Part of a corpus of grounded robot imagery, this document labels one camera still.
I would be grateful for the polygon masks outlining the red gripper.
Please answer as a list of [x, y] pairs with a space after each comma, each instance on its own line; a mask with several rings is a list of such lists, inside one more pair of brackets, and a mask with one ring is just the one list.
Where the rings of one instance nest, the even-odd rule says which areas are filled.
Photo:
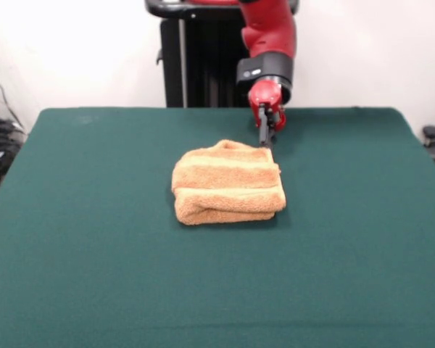
[[[248, 100], [256, 125], [260, 127], [259, 142], [265, 143], [265, 147], [273, 151], [276, 131], [281, 131], [286, 125], [281, 84], [273, 80], [259, 80], [251, 87]], [[266, 110], [272, 111], [275, 115], [271, 127], [268, 125]]]

